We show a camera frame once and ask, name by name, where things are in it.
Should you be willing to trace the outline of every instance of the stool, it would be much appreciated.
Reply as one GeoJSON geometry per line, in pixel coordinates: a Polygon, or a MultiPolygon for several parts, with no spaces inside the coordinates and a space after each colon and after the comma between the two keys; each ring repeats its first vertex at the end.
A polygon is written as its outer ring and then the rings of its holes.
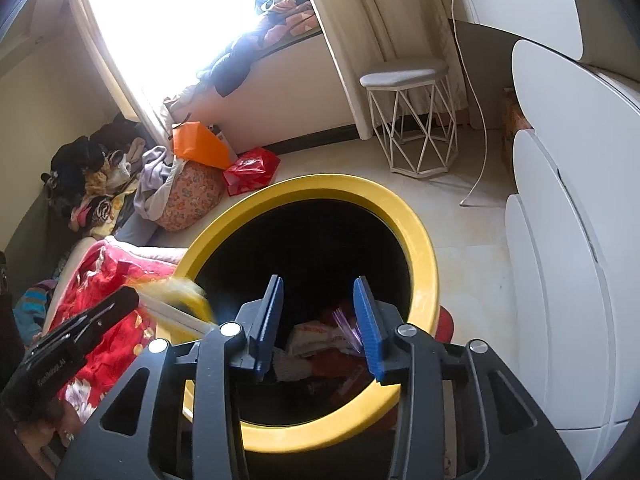
{"type": "Polygon", "coordinates": [[[447,76],[448,72],[449,66],[447,63],[434,57],[397,59],[379,65],[372,72],[360,78],[360,84],[367,89],[373,130],[380,141],[380,145],[382,145],[386,160],[389,163],[389,169],[392,172],[415,178],[427,178],[449,171],[453,161],[458,156],[458,128],[447,76]],[[407,95],[408,90],[421,87],[424,87],[429,101],[429,113],[424,124],[422,124],[407,95]],[[376,99],[374,92],[379,91],[395,92],[396,94],[391,121],[386,120],[378,99],[376,99]],[[440,112],[434,108],[434,102],[438,103],[437,99],[440,100],[440,104],[449,114],[447,124],[443,122],[443,120],[447,119],[446,114],[443,112],[443,116],[441,116],[440,112]],[[376,128],[375,126],[374,107],[378,110],[382,120],[382,128],[376,128]],[[412,136],[405,136],[404,117],[407,115],[406,112],[412,115],[420,128],[412,136]],[[438,132],[438,135],[433,135],[432,133],[434,112],[440,123],[438,128],[441,131],[438,132]],[[396,128],[398,119],[400,119],[401,123],[399,131],[396,128]],[[414,157],[414,160],[417,158],[417,164],[414,164],[402,146],[416,139],[423,139],[423,142],[419,157],[414,157]],[[422,164],[425,161],[424,155],[428,146],[432,146],[435,150],[439,163],[436,162],[436,167],[434,168],[423,169],[422,164]],[[408,168],[398,166],[398,157],[394,156],[395,150],[401,153],[402,158],[408,164],[408,168]]]}

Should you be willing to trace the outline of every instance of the yellow trash can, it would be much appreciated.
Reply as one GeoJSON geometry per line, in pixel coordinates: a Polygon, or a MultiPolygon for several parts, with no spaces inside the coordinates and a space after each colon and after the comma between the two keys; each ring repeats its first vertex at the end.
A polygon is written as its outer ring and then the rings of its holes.
{"type": "MultiPolygon", "coordinates": [[[[367,277],[377,300],[393,303],[416,326],[435,330],[438,275],[431,241],[403,200],[369,180],[318,174],[260,190],[214,220],[176,270],[207,291],[217,315],[231,317],[243,303],[262,296],[272,274],[284,280],[276,340],[281,348],[294,324],[313,319],[323,305],[350,298],[359,275],[367,277]]],[[[161,326],[158,335],[174,344],[184,341],[184,335],[161,326]]],[[[263,395],[268,386],[256,388],[262,389],[245,395],[252,403],[273,401],[263,395]]],[[[193,414],[192,392],[190,383],[187,418],[193,414]]],[[[291,453],[336,444],[376,422],[395,405],[398,393],[398,386],[373,382],[335,411],[287,415],[271,425],[245,420],[251,410],[242,408],[241,396],[244,448],[291,453]]],[[[270,413],[270,406],[265,411],[270,413]]]]}

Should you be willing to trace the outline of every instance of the orange paper bag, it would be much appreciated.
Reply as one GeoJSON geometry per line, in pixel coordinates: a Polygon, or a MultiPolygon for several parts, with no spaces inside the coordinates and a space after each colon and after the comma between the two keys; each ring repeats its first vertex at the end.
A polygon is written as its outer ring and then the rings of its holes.
{"type": "Polygon", "coordinates": [[[200,122],[183,123],[174,129],[174,153],[180,158],[220,170],[231,166],[229,150],[200,122]]]}

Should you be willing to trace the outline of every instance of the curtain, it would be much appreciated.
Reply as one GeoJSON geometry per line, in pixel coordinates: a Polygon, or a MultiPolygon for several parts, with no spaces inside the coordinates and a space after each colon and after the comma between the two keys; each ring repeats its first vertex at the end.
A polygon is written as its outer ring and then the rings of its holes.
{"type": "Polygon", "coordinates": [[[142,122],[155,142],[169,146],[172,125],[169,111],[162,101],[151,102],[131,74],[125,77],[122,66],[116,64],[106,46],[92,1],[69,0],[69,5],[82,41],[122,114],[129,120],[142,122]]]}
{"type": "MultiPolygon", "coordinates": [[[[466,108],[462,69],[441,0],[312,2],[360,138],[369,139],[373,134],[367,94],[360,86],[360,77],[385,61],[408,57],[445,60],[449,65],[454,108],[466,108]]],[[[425,92],[412,91],[410,99],[419,114],[428,111],[425,92]]]]}

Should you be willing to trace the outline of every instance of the power cord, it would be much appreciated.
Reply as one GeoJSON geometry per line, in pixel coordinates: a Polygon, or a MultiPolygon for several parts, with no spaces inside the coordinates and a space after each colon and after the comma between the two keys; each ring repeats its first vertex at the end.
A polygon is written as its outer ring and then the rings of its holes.
{"type": "Polygon", "coordinates": [[[486,158],[488,148],[487,141],[487,132],[486,132],[486,123],[484,122],[484,113],[482,113],[482,107],[480,106],[480,101],[478,100],[478,96],[476,95],[476,91],[474,90],[473,83],[471,82],[471,78],[469,77],[469,72],[466,70],[465,58],[462,56],[462,49],[460,49],[460,43],[458,42],[458,29],[456,28],[456,15],[453,13],[453,5],[456,0],[451,0],[451,19],[453,20],[453,37],[456,40],[456,48],[460,53],[460,61],[462,62],[462,69],[465,71],[466,80],[469,82],[469,88],[471,88],[471,93],[474,95],[474,99],[476,100],[476,104],[478,105],[478,110],[480,111],[480,118],[482,119],[482,129],[484,130],[484,161],[482,162],[482,170],[480,170],[480,175],[478,175],[478,180],[469,191],[468,195],[465,196],[460,201],[460,207],[473,207],[473,205],[466,204],[466,200],[471,196],[471,194],[476,190],[476,187],[480,183],[482,176],[484,175],[484,168],[486,167],[486,158]]]}

